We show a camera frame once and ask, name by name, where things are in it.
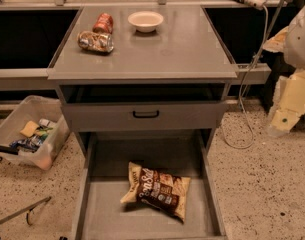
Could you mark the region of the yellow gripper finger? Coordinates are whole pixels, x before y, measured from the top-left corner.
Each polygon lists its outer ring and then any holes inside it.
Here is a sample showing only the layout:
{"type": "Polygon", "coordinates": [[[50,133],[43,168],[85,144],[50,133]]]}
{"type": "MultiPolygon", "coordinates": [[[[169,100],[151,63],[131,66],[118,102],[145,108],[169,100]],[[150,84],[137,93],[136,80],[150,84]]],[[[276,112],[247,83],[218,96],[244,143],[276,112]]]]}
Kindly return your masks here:
{"type": "Polygon", "coordinates": [[[304,114],[305,70],[297,69],[290,77],[280,76],[277,81],[268,114],[268,135],[280,137],[289,133],[304,114]]]}
{"type": "Polygon", "coordinates": [[[283,53],[287,33],[288,28],[284,27],[275,36],[271,37],[264,43],[263,49],[272,53],[283,53]]]}

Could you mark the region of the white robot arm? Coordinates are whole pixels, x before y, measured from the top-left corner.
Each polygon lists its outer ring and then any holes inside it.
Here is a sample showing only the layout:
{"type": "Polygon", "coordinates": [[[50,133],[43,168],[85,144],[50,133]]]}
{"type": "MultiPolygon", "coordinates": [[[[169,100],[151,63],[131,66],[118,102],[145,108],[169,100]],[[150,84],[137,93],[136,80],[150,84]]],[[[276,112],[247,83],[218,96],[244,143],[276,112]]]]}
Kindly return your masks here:
{"type": "Polygon", "coordinates": [[[295,68],[290,77],[280,77],[268,115],[267,133],[280,137],[290,132],[305,114],[305,5],[290,24],[268,39],[263,49],[281,52],[295,68]]]}

